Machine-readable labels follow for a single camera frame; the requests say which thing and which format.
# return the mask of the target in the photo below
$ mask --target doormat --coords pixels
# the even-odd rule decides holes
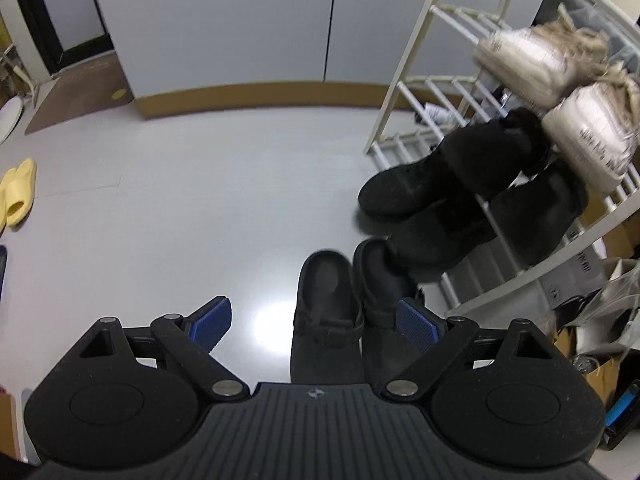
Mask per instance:
[[[83,115],[123,106],[133,94],[116,53],[65,70],[31,119],[32,134]]]

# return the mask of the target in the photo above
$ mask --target black boot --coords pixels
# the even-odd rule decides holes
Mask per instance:
[[[364,382],[364,319],[351,279],[350,262],[335,251],[318,251],[302,266],[291,344],[293,384]]]
[[[450,198],[397,226],[388,243],[400,264],[441,273],[493,238],[494,230],[476,197],[459,186]]]
[[[360,190],[358,202],[374,219],[401,221],[450,196],[459,182],[488,200],[520,171],[537,173],[549,149],[540,120],[517,108],[506,118],[454,130],[418,162],[376,174]]]
[[[396,311],[402,298],[421,297],[421,292],[396,264],[386,242],[375,238],[363,241],[353,254],[353,282],[365,318],[364,377],[379,392],[420,357],[418,349],[396,329]]]
[[[533,266],[551,255],[587,202],[584,183],[556,160],[534,180],[500,193],[491,211],[520,262]]]

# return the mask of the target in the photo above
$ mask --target white floor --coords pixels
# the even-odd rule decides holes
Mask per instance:
[[[0,146],[0,173],[28,156],[38,163],[30,217],[0,238],[8,248],[0,384],[19,399],[101,316],[147,325],[218,294],[231,299],[234,318],[214,357],[251,387],[289,381],[302,263],[321,248],[350,258],[369,235],[356,197],[376,171],[362,155],[376,111],[145,122],[129,105],[25,136],[32,114]],[[444,309],[436,290],[430,302]],[[634,447],[599,452],[595,463],[634,480]]]

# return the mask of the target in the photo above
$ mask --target beige sneaker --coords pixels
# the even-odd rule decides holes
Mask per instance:
[[[585,182],[611,193],[638,145],[640,88],[622,63],[578,88],[542,119],[546,134]]]
[[[609,53],[604,32],[577,30],[563,4],[558,15],[555,22],[482,38],[474,60],[525,101],[553,108],[575,88],[592,82],[594,65]]]

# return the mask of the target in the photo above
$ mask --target white metal shoe rack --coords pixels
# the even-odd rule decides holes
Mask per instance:
[[[441,5],[438,3],[439,0],[424,1],[414,31],[409,38],[394,78],[386,92],[385,100],[365,148],[367,154],[375,157],[380,168],[386,169],[391,166],[386,156],[390,150],[392,150],[402,162],[414,162],[419,157],[428,155],[432,147],[437,145],[446,133],[459,126],[465,126],[468,123],[469,112],[472,112],[474,119],[478,121],[488,121],[496,112],[502,116],[506,115],[506,111],[502,105],[492,97],[491,92],[482,84],[482,71],[478,71],[473,76],[409,76],[408,73],[414,62],[415,55],[420,48],[420,44],[427,34],[434,18],[443,20],[458,31],[464,38],[467,38],[473,44],[478,44],[479,35],[488,36],[495,30],[510,28],[509,25],[503,21],[510,1],[511,0],[499,0],[497,14],[467,9],[465,7]],[[623,34],[628,36],[634,44],[640,46],[640,29],[638,29],[619,8],[609,0],[591,1],[594,2],[596,7],[609,20],[620,28]],[[425,113],[424,107],[415,97],[412,91],[413,89],[427,89],[431,91],[442,105],[453,113],[458,124],[438,126],[431,117]],[[446,97],[447,91],[458,94],[462,98],[457,108]],[[384,131],[396,99],[400,94],[406,98],[427,126],[416,126],[412,131],[394,132],[392,134]],[[485,108],[482,107],[480,101],[484,103]],[[585,248],[637,211],[640,208],[639,189],[640,176],[636,168],[631,166],[625,175],[623,183],[618,186],[616,191],[610,196],[603,197],[608,209],[606,215],[602,216],[597,222],[587,228],[576,221],[574,227],[570,230],[570,234],[564,236],[562,243],[556,251],[546,260],[529,269],[523,269],[519,266],[517,259],[514,257],[511,248],[500,230],[500,226],[491,215],[488,204],[478,197],[478,201],[489,222],[491,222],[511,267],[513,267],[513,273],[512,277],[508,275],[506,278],[501,276],[500,281],[502,283],[490,290],[482,290],[481,286],[477,286],[478,295],[464,303],[458,300],[458,295],[452,285],[452,281],[449,279],[447,273],[444,273],[440,280],[440,285],[447,297],[447,301],[449,301],[452,307],[450,313],[458,315],[466,314],[528,283],[537,282],[538,286],[540,286],[538,279],[541,276],[564,263],[572,256],[585,250]],[[489,258],[493,257],[490,251],[488,251],[487,255]],[[494,261],[493,263],[494,267],[498,268],[496,262]],[[468,272],[472,274],[472,281],[478,284],[479,280],[473,276],[475,270],[468,261],[467,267]]]

